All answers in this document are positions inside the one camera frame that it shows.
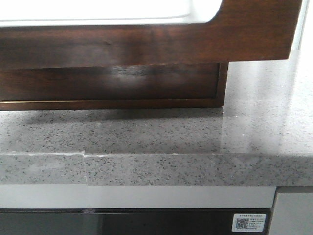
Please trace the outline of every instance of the wooden cabinet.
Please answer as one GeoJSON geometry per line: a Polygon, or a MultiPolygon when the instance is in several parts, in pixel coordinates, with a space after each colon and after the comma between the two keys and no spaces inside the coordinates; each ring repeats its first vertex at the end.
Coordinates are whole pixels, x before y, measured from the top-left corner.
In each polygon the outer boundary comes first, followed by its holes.
{"type": "Polygon", "coordinates": [[[0,109],[217,107],[229,61],[287,59],[301,0],[207,23],[0,28],[0,109]]]}

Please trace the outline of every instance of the gray speckled countertop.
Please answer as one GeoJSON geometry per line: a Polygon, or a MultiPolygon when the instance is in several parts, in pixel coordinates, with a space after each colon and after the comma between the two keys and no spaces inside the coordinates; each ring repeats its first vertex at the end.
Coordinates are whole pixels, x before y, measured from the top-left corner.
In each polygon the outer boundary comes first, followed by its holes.
{"type": "Polygon", "coordinates": [[[313,186],[306,55],[230,63],[223,108],[0,112],[0,184],[313,186]]]}

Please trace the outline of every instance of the oven door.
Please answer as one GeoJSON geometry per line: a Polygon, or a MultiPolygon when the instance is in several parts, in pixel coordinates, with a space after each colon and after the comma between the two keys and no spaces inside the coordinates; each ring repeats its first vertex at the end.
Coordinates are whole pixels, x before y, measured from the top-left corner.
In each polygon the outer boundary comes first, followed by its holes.
{"type": "Polygon", "coordinates": [[[5,235],[265,235],[270,209],[30,210],[0,214],[5,235]]]}

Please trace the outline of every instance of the dark wood frame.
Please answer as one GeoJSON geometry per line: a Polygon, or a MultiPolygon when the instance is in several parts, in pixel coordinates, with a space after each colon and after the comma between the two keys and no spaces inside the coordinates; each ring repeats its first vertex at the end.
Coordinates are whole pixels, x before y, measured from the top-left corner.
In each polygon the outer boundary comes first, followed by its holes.
{"type": "Polygon", "coordinates": [[[58,109],[133,109],[222,107],[227,81],[228,63],[220,63],[215,98],[149,99],[149,100],[60,100],[60,101],[0,101],[0,110],[58,110],[58,109]]]}
{"type": "Polygon", "coordinates": [[[287,59],[302,0],[223,0],[207,23],[0,28],[0,69],[287,59]]]}

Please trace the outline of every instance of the sink basin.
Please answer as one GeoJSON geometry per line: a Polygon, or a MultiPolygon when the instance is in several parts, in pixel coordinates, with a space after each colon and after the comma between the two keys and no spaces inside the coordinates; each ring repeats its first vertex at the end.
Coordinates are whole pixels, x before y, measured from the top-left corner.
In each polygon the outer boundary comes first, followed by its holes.
{"type": "Polygon", "coordinates": [[[0,27],[204,23],[221,4],[222,0],[10,0],[1,6],[0,27]]]}

